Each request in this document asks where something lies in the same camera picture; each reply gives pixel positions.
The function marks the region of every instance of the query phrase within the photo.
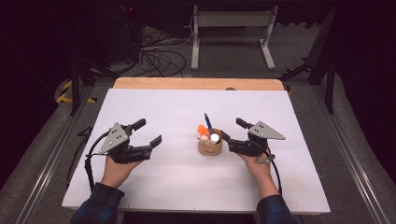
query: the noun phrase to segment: orange object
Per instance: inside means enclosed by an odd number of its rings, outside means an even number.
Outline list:
[[[204,125],[200,124],[200,125],[198,125],[197,132],[200,135],[204,135],[204,134],[208,133],[208,130],[207,130],[207,128]]]

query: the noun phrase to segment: black cable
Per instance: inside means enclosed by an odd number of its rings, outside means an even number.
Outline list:
[[[137,34],[139,33],[139,31],[138,31],[138,28],[136,27],[136,25],[128,17],[126,8],[124,6],[120,6],[120,9],[121,9],[121,11],[123,13],[124,21],[127,24],[126,27],[128,29],[129,40],[131,42],[131,47],[132,47],[132,50],[133,50],[135,45],[137,45],[137,44],[140,45],[139,43],[136,43],[136,39],[138,38]],[[112,71],[112,72],[114,72],[117,75],[121,75],[121,74],[124,74],[124,73],[130,71],[131,69],[133,69],[136,66],[136,64],[137,64],[137,61],[133,61],[130,64],[128,64],[126,67],[121,68],[120,70]],[[106,77],[106,74],[103,74],[101,72],[93,72],[93,73],[96,76],[98,76],[98,77]]]
[[[92,176],[92,166],[91,166],[92,152],[95,149],[96,145],[102,140],[102,138],[108,136],[108,133],[110,133],[110,130],[106,133],[103,133],[98,139],[96,139],[96,141],[93,143],[88,155],[85,155],[87,157],[87,159],[85,160],[84,168],[88,175],[88,180],[90,182],[91,191],[93,190],[93,186],[94,186],[93,176]]]
[[[174,46],[177,46],[177,45],[182,44],[187,41],[187,39],[185,39],[185,38],[180,38],[180,39],[176,39],[175,42],[173,42],[171,44],[165,45],[165,44],[162,44],[163,41],[165,41],[168,38],[176,37],[176,36],[167,34],[168,36],[162,37],[162,35],[164,35],[164,34],[166,34],[166,33],[154,32],[149,35],[146,35],[145,38],[143,39],[144,44],[142,44],[142,48],[144,49],[144,48],[149,48],[149,47],[153,47],[153,48],[174,47]]]
[[[141,76],[146,73],[150,73],[150,75],[152,76],[153,75],[152,72],[154,72],[154,71],[159,72],[159,76],[161,76],[161,77],[170,77],[170,76],[173,76],[176,74],[181,74],[181,76],[183,77],[182,70],[186,67],[187,61],[184,58],[184,56],[181,55],[180,53],[177,53],[172,50],[159,50],[159,49],[150,49],[150,50],[142,49],[141,52],[142,52],[142,55],[140,56],[139,67],[144,72],[133,75],[133,77]],[[183,65],[181,67],[179,67],[177,64],[172,63],[170,58],[168,56],[164,55],[164,53],[172,53],[172,54],[176,54],[176,55],[180,56],[180,58],[183,60]],[[148,64],[149,70],[142,67],[143,62],[146,62]],[[164,68],[161,68],[161,66],[162,66],[161,62],[166,62],[166,65],[164,66]],[[173,65],[177,69],[176,72],[171,73],[171,74],[165,74],[164,70],[166,68],[168,68],[170,65]]]
[[[269,151],[269,153],[267,152],[267,150],[264,150],[264,153],[267,157],[271,156],[271,149],[267,146],[267,149]],[[280,184],[280,176],[279,176],[279,171],[277,170],[276,164],[274,162],[274,160],[270,160],[271,164],[274,166],[274,170],[276,173],[276,178],[277,178],[277,188],[279,191],[279,194],[282,195],[282,185]]]
[[[260,146],[260,144],[256,143],[255,141],[250,141],[251,143],[253,143],[255,146],[257,147],[262,147]],[[267,156],[267,158],[269,159],[269,161],[271,162],[271,164],[274,166],[274,170],[276,173],[276,178],[277,178],[277,191],[279,191],[279,194],[282,195],[282,185],[280,183],[280,175],[279,175],[279,171],[277,170],[276,164],[274,162],[274,158],[271,157],[271,148],[268,147],[268,144],[266,146],[266,149],[264,150],[265,155]]]
[[[78,147],[77,147],[77,149],[76,149],[76,151],[75,151],[75,154],[74,154],[74,156],[73,156],[73,160],[72,160],[72,162],[71,162],[71,164],[70,164],[70,166],[69,166],[69,171],[67,172],[67,178],[66,178],[66,189],[69,188],[70,181],[71,181],[71,179],[72,179],[71,173],[72,173],[73,165],[74,165],[74,163],[75,163],[75,161],[76,161],[77,155],[78,155],[78,153],[81,151],[82,147],[85,146],[85,145],[87,144],[88,139],[90,139],[91,132],[92,132],[92,127],[88,127],[88,128],[86,128],[84,131],[82,131],[81,133],[78,133],[78,136],[84,136],[84,138],[83,138],[82,141],[79,143],[79,145],[78,145]]]
[[[301,215],[299,215],[298,217],[300,218],[301,222],[304,224],[303,217]]]

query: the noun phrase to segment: white metal frame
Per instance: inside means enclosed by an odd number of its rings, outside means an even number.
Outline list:
[[[199,27],[208,26],[266,26],[267,32],[264,39],[260,39],[260,46],[265,62],[269,70],[275,70],[268,42],[276,19],[278,6],[273,6],[271,11],[199,11],[194,6],[194,39],[192,46],[191,69],[198,69],[200,41],[198,37]]]

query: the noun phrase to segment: metal rail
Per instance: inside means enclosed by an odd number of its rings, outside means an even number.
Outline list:
[[[82,100],[81,102],[87,102],[89,96],[91,95],[92,89],[93,87],[86,87],[84,89],[81,96],[81,100]],[[73,129],[76,121],[78,120],[78,117],[80,116],[81,111],[84,108],[84,105],[85,104],[81,104],[81,106],[76,111],[76,114],[74,116],[71,116],[66,122],[64,130],[55,148],[52,150],[51,155],[49,156],[49,160],[47,161],[44,169],[41,171],[35,183],[35,187],[30,193],[30,196],[26,201],[25,206],[21,210],[21,213],[16,221],[17,224],[30,222],[38,204],[41,201],[41,198],[44,195],[44,192],[48,184],[50,183],[50,180],[52,178],[53,173],[55,172],[59,160],[61,159],[62,154],[64,153],[64,146],[67,143],[71,130]]]
[[[320,106],[322,107],[322,110],[326,115],[327,120],[332,125],[332,129],[338,140],[340,152],[346,162],[349,172],[352,174],[352,177],[356,183],[356,186],[359,189],[359,192],[361,193],[361,197],[366,203],[366,206],[373,218],[373,221],[376,224],[390,224],[391,222],[388,218],[388,215],[379,204],[379,201],[375,196],[373,186],[371,185],[369,178],[361,167],[361,163],[356,157],[356,154],[353,152],[351,146],[348,144],[337,119],[334,117],[334,115],[331,115],[328,112],[327,106],[324,103],[323,92],[318,86],[313,86],[312,90],[318,102],[320,103]]]

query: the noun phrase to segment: white object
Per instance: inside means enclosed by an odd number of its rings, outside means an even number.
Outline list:
[[[287,136],[286,140],[270,139],[268,144],[276,154],[290,211],[308,215],[330,212],[286,91],[110,89],[82,155],[88,154],[94,141],[115,121],[126,125],[146,119],[147,125],[131,136],[131,145],[146,146],[160,134],[163,141],[153,149],[151,159],[136,167],[120,187],[126,195],[120,202],[121,211],[254,213],[259,202],[256,184],[227,143],[216,157],[197,150],[196,125],[203,121],[204,113],[233,139],[247,139],[247,130],[235,123],[236,118],[262,120]],[[64,207],[78,208],[90,197],[84,160],[81,156],[64,195]],[[105,157],[92,158],[94,181],[101,180],[105,161]]]
[[[216,133],[210,134],[210,144],[216,144],[220,140],[220,137]]]

